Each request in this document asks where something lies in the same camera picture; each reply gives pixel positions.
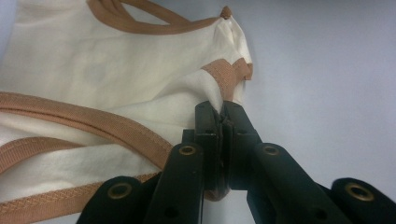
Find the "circular hole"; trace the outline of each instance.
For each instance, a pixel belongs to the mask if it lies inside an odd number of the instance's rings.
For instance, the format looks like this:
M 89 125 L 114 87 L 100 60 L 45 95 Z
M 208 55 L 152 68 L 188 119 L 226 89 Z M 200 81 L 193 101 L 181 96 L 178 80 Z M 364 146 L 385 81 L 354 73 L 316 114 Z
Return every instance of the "circular hole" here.
M 178 152 L 185 156 L 190 156 L 196 151 L 195 147 L 181 147 Z
M 122 199 L 132 192 L 132 186 L 128 183 L 118 183 L 107 191 L 107 195 L 111 199 Z
M 355 183 L 347 184 L 346 192 L 348 192 L 352 197 L 364 202 L 370 202 L 374 199 L 374 194 L 370 190 Z
M 175 207 L 167 207 L 163 213 L 166 217 L 175 218 L 178 217 L 178 210 Z
M 267 153 L 268 155 L 271 155 L 271 156 L 275 156 L 275 155 L 279 154 L 279 150 L 275 147 L 265 147 L 264 151 L 265 151 L 265 153 Z
M 315 218 L 319 220 L 326 220 L 327 219 L 327 212 L 321 208 L 314 209 Z

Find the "white fabric bag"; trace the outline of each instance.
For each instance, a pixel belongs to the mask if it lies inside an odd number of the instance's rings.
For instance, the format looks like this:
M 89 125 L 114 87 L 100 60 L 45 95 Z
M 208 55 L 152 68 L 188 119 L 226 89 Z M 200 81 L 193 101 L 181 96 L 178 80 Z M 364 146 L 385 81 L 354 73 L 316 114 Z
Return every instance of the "white fabric bag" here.
M 149 1 L 20 0 L 0 65 L 0 223 L 81 211 L 103 181 L 160 171 L 194 107 L 242 104 L 244 34 Z

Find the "tan trim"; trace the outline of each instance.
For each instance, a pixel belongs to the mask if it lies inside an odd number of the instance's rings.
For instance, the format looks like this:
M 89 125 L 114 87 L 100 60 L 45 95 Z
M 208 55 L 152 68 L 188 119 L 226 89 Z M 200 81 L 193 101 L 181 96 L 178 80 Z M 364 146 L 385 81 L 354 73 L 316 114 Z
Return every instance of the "tan trim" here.
M 0 111 L 57 122 L 137 151 L 159 168 L 172 145 L 145 126 L 104 111 L 18 93 L 0 92 Z
M 223 10 L 221 11 L 220 16 L 224 19 L 224 20 L 228 20 L 230 19 L 230 17 L 233 15 L 233 13 L 231 12 L 229 7 L 224 7 Z
M 252 66 L 249 66 L 245 59 L 238 59 L 233 65 L 230 65 L 224 59 L 215 60 L 202 67 L 218 83 L 221 97 L 223 100 L 231 101 L 233 99 L 233 90 L 242 80 L 251 79 Z
M 159 25 L 136 21 L 129 14 L 125 14 L 126 10 L 119 0 L 88 0 L 88 5 L 97 20 L 115 29 L 133 34 L 182 34 L 209 26 L 219 19 L 209 18 L 200 21 L 188 21 L 176 13 L 150 1 L 122 0 L 122 2 L 138 7 L 161 20 L 167 21 L 169 24 Z
M 28 137 L 14 140 L 0 146 L 0 174 L 34 155 L 74 147 L 83 147 L 83 145 L 49 137 Z
M 134 178 L 145 182 L 156 174 Z M 81 212 L 103 184 L 98 182 L 71 189 L 60 189 L 0 203 L 0 223 L 32 223 Z
M 180 15 L 177 15 L 175 12 L 173 12 L 167 8 L 161 7 L 161 6 L 159 6 L 155 3 L 152 3 L 150 1 L 121 0 L 121 2 L 131 5 L 133 7 L 137 7 L 141 10 L 144 10 L 147 13 L 157 17 L 158 19 L 168 22 L 169 24 L 176 25 L 176 24 L 190 23 L 189 20 L 185 19 L 184 17 L 181 17 Z

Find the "tan strap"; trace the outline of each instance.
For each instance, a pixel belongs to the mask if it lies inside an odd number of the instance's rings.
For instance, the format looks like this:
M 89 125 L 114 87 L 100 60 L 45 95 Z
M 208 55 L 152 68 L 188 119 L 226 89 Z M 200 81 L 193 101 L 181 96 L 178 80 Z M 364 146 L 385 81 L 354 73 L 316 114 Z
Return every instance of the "tan strap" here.
M 246 63 L 244 58 L 238 59 L 233 65 L 224 59 L 215 60 L 202 67 L 218 83 L 221 97 L 224 100 L 233 99 L 233 90 L 242 80 L 251 79 L 252 65 Z
M 156 174 L 134 178 L 145 182 Z M 32 223 L 81 212 L 103 182 L 71 189 L 59 189 L 0 203 L 0 223 Z
M 97 134 L 137 151 L 161 169 L 172 149 L 170 143 L 136 121 L 84 106 L 0 92 L 0 111 L 44 119 Z
M 136 21 L 121 4 L 140 8 L 157 18 L 168 22 L 166 25 Z M 213 24 L 220 17 L 200 21 L 188 21 L 176 13 L 150 1 L 141 0 L 88 0 L 92 14 L 102 23 L 115 29 L 142 35 L 175 35 L 198 30 Z M 231 16 L 231 10 L 224 8 L 225 17 Z
M 83 145 L 49 137 L 28 137 L 14 140 L 0 146 L 0 174 L 34 155 L 75 147 L 83 147 Z

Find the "brass grommet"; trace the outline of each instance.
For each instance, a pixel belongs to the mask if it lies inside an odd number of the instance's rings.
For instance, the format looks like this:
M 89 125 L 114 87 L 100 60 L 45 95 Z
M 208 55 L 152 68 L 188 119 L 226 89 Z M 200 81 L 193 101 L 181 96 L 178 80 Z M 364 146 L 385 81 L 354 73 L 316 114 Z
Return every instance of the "brass grommet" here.
M 122 199 L 132 192 L 132 186 L 128 183 L 118 183 L 107 191 L 107 196 L 111 199 Z
M 190 155 L 194 154 L 196 151 L 197 151 L 197 149 L 195 147 L 189 147 L 189 146 L 181 147 L 178 150 L 178 152 L 184 156 L 190 156 Z
M 279 149 L 276 147 L 264 147 L 263 150 L 266 154 L 271 156 L 276 156 L 279 154 Z
M 375 198 L 374 194 L 370 190 L 356 183 L 348 183 L 346 185 L 346 192 L 350 196 L 364 202 L 371 202 Z

